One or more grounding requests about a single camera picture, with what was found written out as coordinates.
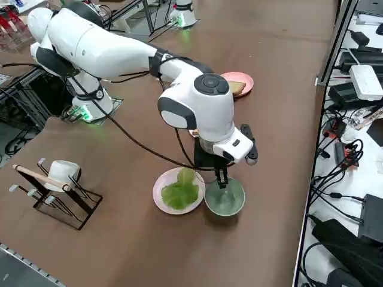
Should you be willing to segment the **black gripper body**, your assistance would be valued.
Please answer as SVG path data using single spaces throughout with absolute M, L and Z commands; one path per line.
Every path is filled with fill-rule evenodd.
M 200 145 L 199 141 L 194 143 L 194 164 L 196 167 L 204 169 L 224 169 L 234 165 L 233 162 L 226 158 L 206 152 Z

